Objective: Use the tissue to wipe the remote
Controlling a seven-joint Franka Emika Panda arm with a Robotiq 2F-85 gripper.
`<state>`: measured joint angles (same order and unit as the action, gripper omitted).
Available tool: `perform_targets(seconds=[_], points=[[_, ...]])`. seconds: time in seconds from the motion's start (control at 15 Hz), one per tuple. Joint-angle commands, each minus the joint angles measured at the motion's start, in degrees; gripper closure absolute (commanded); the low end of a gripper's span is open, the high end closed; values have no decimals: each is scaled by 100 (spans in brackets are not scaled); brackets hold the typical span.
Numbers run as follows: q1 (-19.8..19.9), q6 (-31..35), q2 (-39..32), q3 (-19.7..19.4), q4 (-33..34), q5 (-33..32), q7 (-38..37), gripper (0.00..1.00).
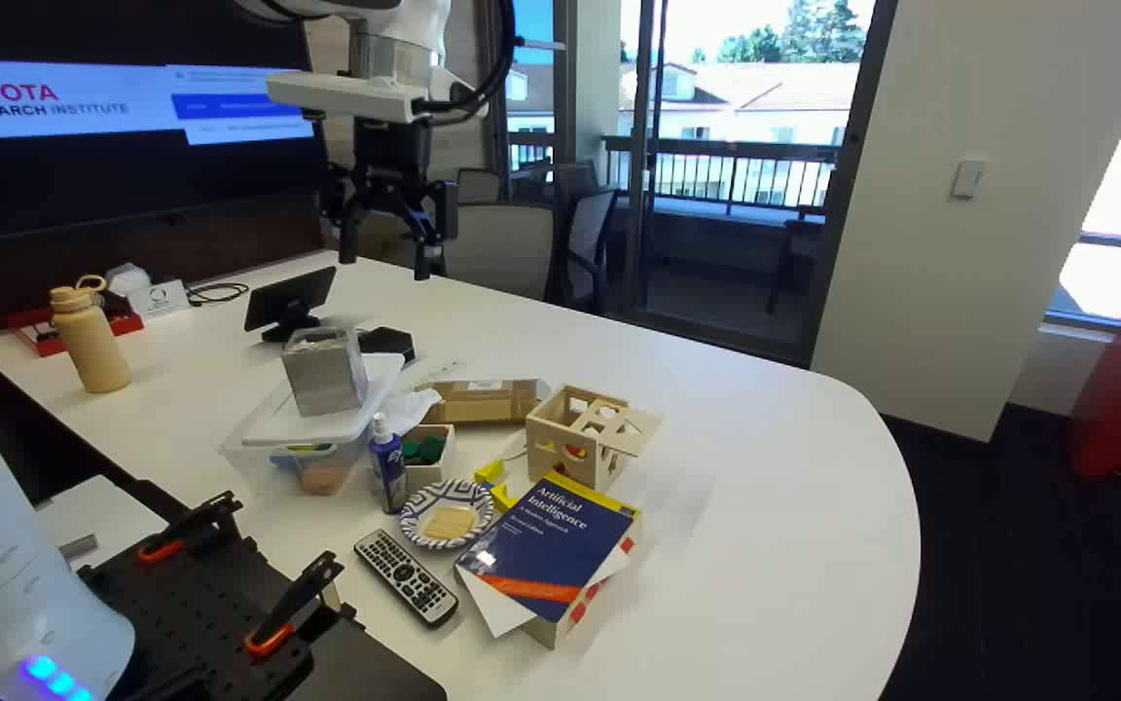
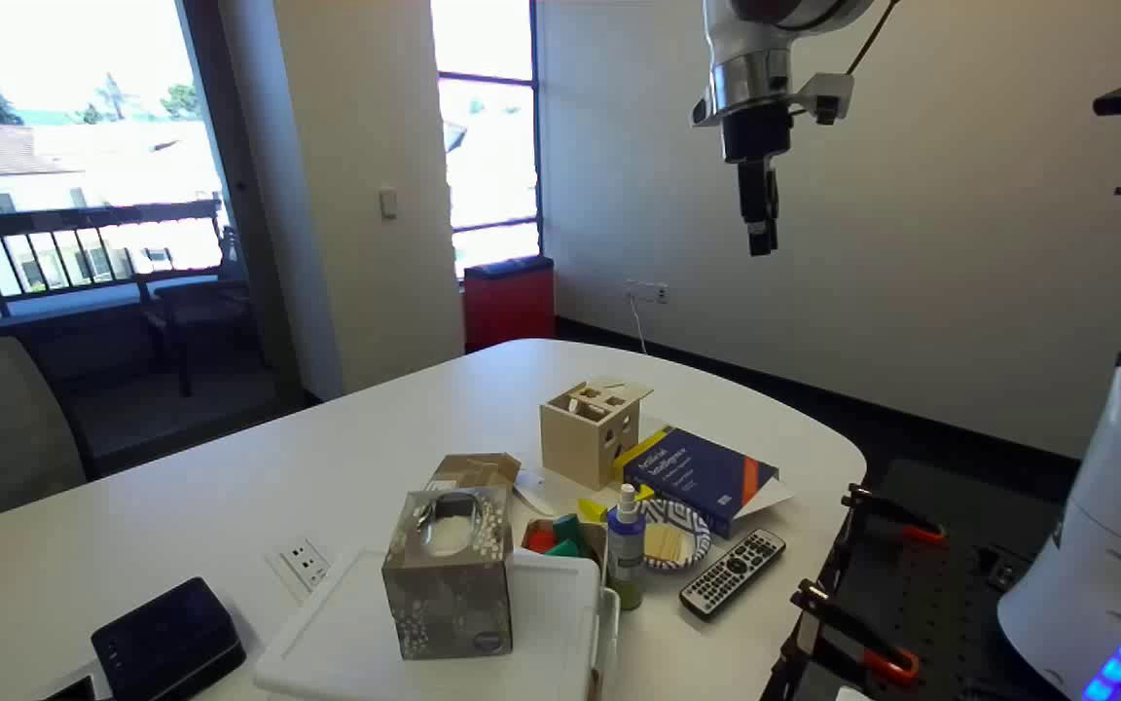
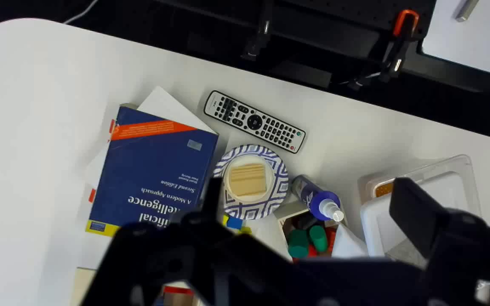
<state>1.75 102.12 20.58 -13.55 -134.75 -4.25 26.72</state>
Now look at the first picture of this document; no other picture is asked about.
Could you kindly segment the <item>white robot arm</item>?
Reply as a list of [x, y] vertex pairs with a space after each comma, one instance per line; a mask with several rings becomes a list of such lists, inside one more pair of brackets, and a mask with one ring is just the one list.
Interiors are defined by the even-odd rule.
[[[498, 7], [498, 67], [475, 86], [438, 50], [450, 0], [232, 0], [267, 23], [337, 15], [368, 34], [360, 74], [272, 77], [267, 94], [306, 112], [381, 125], [467, 120], [507, 82], [514, 7]], [[104, 701], [127, 676], [137, 627], [113, 613], [44, 534], [0, 457], [0, 701]]]

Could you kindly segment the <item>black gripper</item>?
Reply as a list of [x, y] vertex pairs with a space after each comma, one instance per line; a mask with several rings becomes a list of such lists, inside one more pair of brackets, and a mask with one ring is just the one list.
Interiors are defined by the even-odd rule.
[[332, 165], [324, 182], [324, 213], [337, 226], [337, 265], [358, 260], [358, 232], [366, 209], [385, 209], [395, 194], [414, 220], [414, 282], [443, 272], [443, 182], [433, 169], [433, 125], [354, 120], [354, 160]]

